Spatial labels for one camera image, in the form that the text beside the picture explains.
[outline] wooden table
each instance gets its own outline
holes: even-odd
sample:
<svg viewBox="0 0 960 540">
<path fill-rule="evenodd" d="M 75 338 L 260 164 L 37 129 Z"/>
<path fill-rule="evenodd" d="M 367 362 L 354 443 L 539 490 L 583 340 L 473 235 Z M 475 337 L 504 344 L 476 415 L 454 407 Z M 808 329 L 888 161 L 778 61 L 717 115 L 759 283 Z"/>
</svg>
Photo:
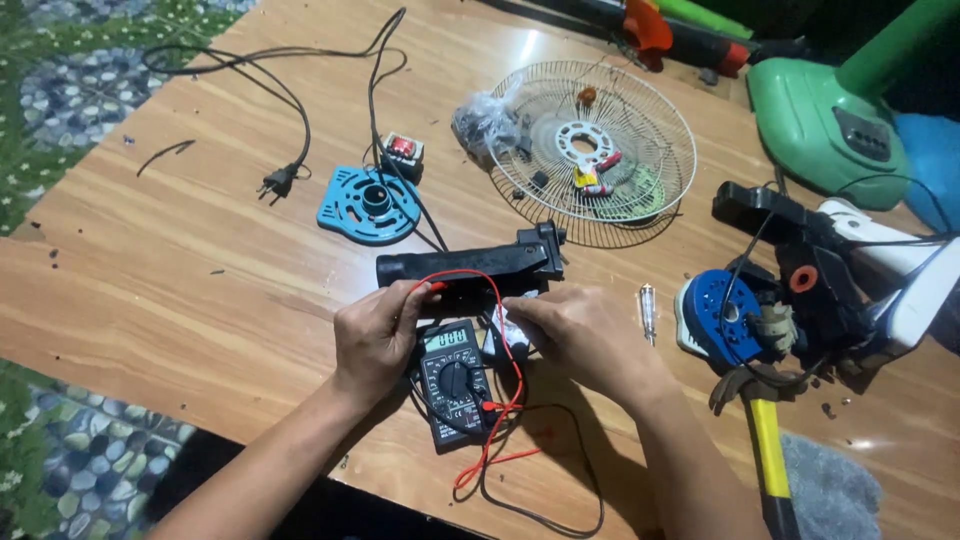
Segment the wooden table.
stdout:
<svg viewBox="0 0 960 540">
<path fill-rule="evenodd" d="M 362 50 L 399 5 L 266 0 L 214 46 Z M 411 0 L 408 7 L 391 45 L 407 52 L 409 68 L 378 88 L 378 126 L 425 142 L 420 193 L 452 249 L 509 243 L 529 224 L 466 161 L 447 119 L 470 92 L 495 86 L 514 69 L 555 59 L 598 61 L 601 53 L 580 39 L 470 2 Z M 41 229 L 26 226 L 0 239 L 0 356 L 240 442 L 254 439 L 329 376 L 332 315 L 375 287 L 374 258 L 428 248 L 415 236 L 366 248 L 316 225 L 329 174 L 337 165 L 358 165 L 370 142 L 372 60 L 284 59 L 270 61 L 269 68 L 310 114 L 313 179 L 297 182 L 274 207 L 257 201 L 260 179 L 300 150 L 300 119 L 228 71 L 198 82 L 171 81 L 34 208 L 30 219 Z M 656 239 L 614 251 L 564 247 L 567 279 L 614 289 L 631 312 L 638 287 L 656 287 L 660 352 L 737 474 L 756 484 L 742 408 L 728 406 L 713 418 L 706 401 L 715 376 L 673 343 L 672 295 L 684 273 L 722 266 L 747 242 L 745 234 L 710 217 L 716 187 L 725 180 L 765 182 L 771 164 L 747 111 L 662 76 L 637 75 L 689 123 L 698 149 L 696 179 L 683 216 Z M 123 134 L 136 144 L 125 145 Z M 188 138 L 197 139 L 189 150 L 134 176 L 156 150 Z M 797 187 L 793 194 L 817 202 Z M 55 248 L 58 269 L 48 256 Z M 755 259 L 774 266 L 768 246 L 759 246 Z M 217 269 L 226 272 L 210 275 Z M 608 504 L 600 536 L 655 528 L 643 455 L 627 415 L 550 370 L 533 371 L 533 399 L 568 404 L 585 425 Z M 877 477 L 886 492 L 880 513 L 886 536 L 952 537 L 960 530 L 959 380 L 960 362 L 926 340 L 918 352 L 884 368 L 865 396 L 824 384 L 782 405 L 780 423 L 852 456 Z M 842 397 L 852 403 L 840 406 Z M 821 412 L 824 402 L 833 404 L 836 420 Z M 387 407 L 379 416 L 390 412 Z M 590 528 L 596 500 L 568 421 L 543 415 L 530 418 L 553 426 L 550 451 L 497 465 L 491 490 L 572 527 Z M 519 430 L 508 448 L 535 444 L 531 432 Z M 370 422 L 360 436 L 345 447 L 349 458 L 333 468 L 334 478 L 489 535 L 549 535 L 480 497 L 455 503 L 453 478 L 479 451 L 436 456 L 428 427 L 409 401 L 382 423 Z"/>
</svg>

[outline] fan guard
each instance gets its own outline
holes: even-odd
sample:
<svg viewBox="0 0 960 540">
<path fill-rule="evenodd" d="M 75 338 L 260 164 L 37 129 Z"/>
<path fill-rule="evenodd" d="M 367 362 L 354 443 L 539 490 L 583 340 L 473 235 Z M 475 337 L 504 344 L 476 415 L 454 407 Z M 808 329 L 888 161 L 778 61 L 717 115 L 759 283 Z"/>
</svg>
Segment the fan guard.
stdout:
<svg viewBox="0 0 960 540">
<path fill-rule="evenodd" d="M 549 61 L 515 71 L 493 95 L 500 97 L 517 84 L 512 107 L 532 140 L 531 154 L 512 148 L 494 156 L 508 180 L 494 174 L 494 183 L 518 211 L 524 208 L 526 217 L 531 218 L 531 206 L 523 203 L 529 198 L 546 206 L 551 216 L 620 224 L 617 231 L 628 231 L 649 227 L 640 222 L 677 204 L 689 189 L 696 170 L 693 136 L 673 104 L 647 83 L 599 62 Z M 587 87 L 596 90 L 589 108 L 577 99 Z M 574 135 L 579 144 L 571 148 Z M 596 163 L 611 149 L 621 152 L 622 161 L 598 177 L 600 184 L 613 187 L 613 194 L 585 197 L 574 186 L 575 162 Z M 550 178 L 543 188 L 531 182 L 537 171 Z M 517 189 L 524 199 L 513 198 Z M 607 247 L 630 243 L 635 242 L 604 242 Z"/>
</svg>

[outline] blue plastic disc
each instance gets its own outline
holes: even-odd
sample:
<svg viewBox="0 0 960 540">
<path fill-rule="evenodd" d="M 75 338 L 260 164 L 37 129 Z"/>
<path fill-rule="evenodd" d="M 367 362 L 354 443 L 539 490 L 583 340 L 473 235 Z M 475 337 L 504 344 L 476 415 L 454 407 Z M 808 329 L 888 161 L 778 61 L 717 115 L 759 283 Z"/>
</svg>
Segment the blue plastic disc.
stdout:
<svg viewBox="0 0 960 540">
<path fill-rule="evenodd" d="M 417 189 L 386 173 L 383 181 L 386 185 L 364 169 L 337 167 L 317 211 L 317 224 L 368 246 L 399 242 L 420 221 Z"/>
<path fill-rule="evenodd" d="M 760 314 L 760 304 L 747 285 L 737 279 L 728 307 L 720 306 L 730 278 L 731 273 L 726 270 L 707 270 L 690 281 L 684 295 L 684 320 L 690 336 L 707 352 L 710 365 L 717 373 L 724 373 L 739 365 L 740 360 L 750 360 L 763 351 L 747 327 L 747 313 Z M 725 318 L 723 336 L 720 317 Z"/>
</svg>

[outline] green floral mat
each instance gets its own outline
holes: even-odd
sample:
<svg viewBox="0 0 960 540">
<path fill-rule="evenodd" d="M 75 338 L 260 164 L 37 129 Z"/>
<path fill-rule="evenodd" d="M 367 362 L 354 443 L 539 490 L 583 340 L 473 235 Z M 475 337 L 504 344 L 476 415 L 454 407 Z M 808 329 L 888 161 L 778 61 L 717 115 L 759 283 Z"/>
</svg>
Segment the green floral mat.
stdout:
<svg viewBox="0 0 960 540">
<path fill-rule="evenodd" d="M 254 4 L 0 0 L 0 235 L 162 86 L 144 50 L 207 45 Z M 142 536 L 142 508 L 193 431 L 0 358 L 0 538 Z"/>
</svg>

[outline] plastic bag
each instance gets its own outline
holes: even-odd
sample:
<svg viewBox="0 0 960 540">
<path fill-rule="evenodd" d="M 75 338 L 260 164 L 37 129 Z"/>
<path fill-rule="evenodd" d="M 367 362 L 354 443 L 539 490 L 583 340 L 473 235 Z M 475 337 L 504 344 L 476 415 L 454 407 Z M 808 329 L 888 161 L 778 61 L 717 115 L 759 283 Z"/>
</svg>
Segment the plastic bag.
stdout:
<svg viewBox="0 0 960 540">
<path fill-rule="evenodd" d="M 519 94 L 522 80 L 516 80 L 496 97 L 490 92 L 477 92 L 453 112 L 453 131 L 460 144 L 477 158 L 497 156 L 520 141 L 513 101 Z"/>
</svg>

